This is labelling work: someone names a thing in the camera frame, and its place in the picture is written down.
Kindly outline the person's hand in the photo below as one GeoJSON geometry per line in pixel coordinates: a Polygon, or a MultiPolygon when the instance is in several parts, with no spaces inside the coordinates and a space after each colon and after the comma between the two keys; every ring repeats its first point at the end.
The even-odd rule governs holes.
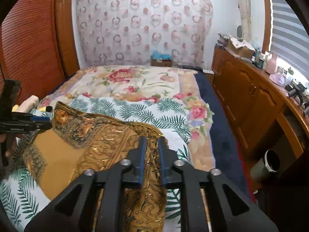
{"type": "Polygon", "coordinates": [[[10,158],[17,148],[16,134],[1,134],[1,143],[4,144],[4,147],[6,149],[4,153],[5,157],[10,158]]]}

